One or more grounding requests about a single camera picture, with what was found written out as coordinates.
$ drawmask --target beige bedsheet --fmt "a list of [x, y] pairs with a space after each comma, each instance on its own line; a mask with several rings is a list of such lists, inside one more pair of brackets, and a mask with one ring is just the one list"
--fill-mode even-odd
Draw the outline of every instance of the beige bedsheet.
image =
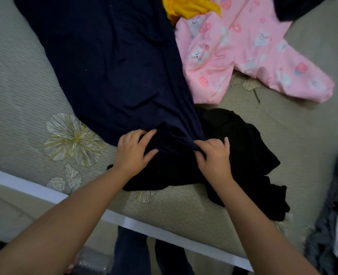
[[[288, 187], [293, 218], [283, 230], [302, 249], [308, 226], [323, 204], [338, 152], [338, 0], [326, 0], [296, 21], [286, 39], [335, 80], [333, 97], [316, 104], [261, 87], [255, 90], [258, 103], [254, 92], [240, 83], [228, 91], [220, 107], [254, 124], [281, 161], [270, 176], [275, 184]], [[85, 184], [103, 172], [113, 162], [115, 147], [100, 145], [94, 158], [84, 160], [51, 159], [44, 151], [52, 135], [46, 123], [58, 113], [72, 114], [72, 109], [42, 46], [12, 0], [0, 0], [0, 170], [42, 185], [52, 181], [50, 185], [68, 194], [80, 181]], [[70, 115], [59, 116], [75, 121]], [[139, 203], [135, 194], [122, 191], [110, 209], [245, 256], [226, 211], [207, 199], [203, 185], [168, 187], [157, 191], [151, 203]]]

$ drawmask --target leaf pattern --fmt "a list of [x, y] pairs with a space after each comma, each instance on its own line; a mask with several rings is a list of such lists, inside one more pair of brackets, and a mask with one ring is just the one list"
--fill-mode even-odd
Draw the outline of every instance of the leaf pattern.
[[55, 177], [53, 179], [51, 179], [47, 185], [48, 188], [57, 190], [59, 192], [62, 192], [63, 189], [66, 186], [66, 182], [64, 181], [64, 179], [62, 179], [61, 177]]
[[69, 163], [65, 167], [65, 174], [71, 193], [79, 189], [82, 181], [82, 176]]
[[135, 199], [140, 203], [151, 203], [154, 200], [156, 191], [138, 191], [135, 194]]
[[55, 114], [48, 119], [46, 126], [52, 135], [44, 143], [44, 152], [55, 161], [73, 157], [78, 165], [90, 167], [98, 162], [100, 149], [108, 146], [71, 114]]

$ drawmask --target yellow cloth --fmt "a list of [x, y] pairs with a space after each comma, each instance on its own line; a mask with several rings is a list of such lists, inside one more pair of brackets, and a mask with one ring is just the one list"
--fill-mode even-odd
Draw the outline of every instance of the yellow cloth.
[[218, 4], [210, 0], [162, 0], [167, 17], [174, 26], [179, 18], [192, 18], [198, 14], [216, 12], [221, 17], [221, 9]]

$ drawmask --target floor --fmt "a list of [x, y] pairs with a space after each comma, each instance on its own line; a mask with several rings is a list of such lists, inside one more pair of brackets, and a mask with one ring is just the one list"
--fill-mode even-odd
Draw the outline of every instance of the floor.
[[[36, 218], [53, 206], [29, 195], [0, 186], [0, 240], [9, 242]], [[104, 254], [114, 254], [117, 226], [101, 221], [86, 242], [86, 246]], [[148, 238], [151, 254], [152, 275], [159, 275], [160, 270], [155, 261], [155, 239]], [[201, 254], [186, 250], [187, 258], [197, 275], [231, 274], [233, 266], [211, 259]]]

